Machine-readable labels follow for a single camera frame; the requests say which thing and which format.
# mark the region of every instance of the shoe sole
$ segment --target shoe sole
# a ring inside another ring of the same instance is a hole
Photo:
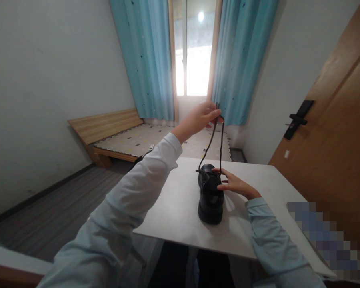
[[[200,200],[199,200],[199,207],[197,209],[197,212],[199,214],[200,220],[202,220],[203,222],[205,222],[207,224],[217,225],[223,219],[222,212],[220,214],[218,214],[217,216],[210,216],[210,215],[207,216],[206,214],[204,214],[203,209],[201,208]]]

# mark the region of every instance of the headboard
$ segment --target headboard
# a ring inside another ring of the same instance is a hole
[[[135,108],[68,120],[68,122],[87,145],[144,123]]]

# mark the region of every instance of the bed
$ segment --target bed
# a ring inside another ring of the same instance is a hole
[[[134,162],[156,146],[173,127],[144,124],[136,109],[68,121],[93,162],[103,168],[112,165],[109,157]],[[202,158],[212,131],[204,129],[183,143],[182,157]],[[205,159],[220,159],[221,132],[215,132]],[[229,139],[223,134],[222,160],[231,161]]]

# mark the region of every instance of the mattress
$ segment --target mattress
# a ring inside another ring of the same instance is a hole
[[[105,140],[96,142],[97,148],[132,156],[141,156],[148,152],[151,145],[156,146],[174,127],[142,124]],[[182,144],[181,157],[203,158],[211,140],[212,130],[204,129]],[[205,159],[220,159],[221,132],[215,132],[211,147]],[[223,134],[222,161],[231,161],[227,134]]]

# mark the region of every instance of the door handle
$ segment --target door handle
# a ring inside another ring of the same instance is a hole
[[[306,116],[314,102],[314,100],[304,100],[297,113],[289,115],[289,118],[292,119],[292,123],[289,124],[289,127],[284,134],[284,138],[290,140],[300,125],[306,125],[308,123],[308,121],[305,120],[304,117]]]

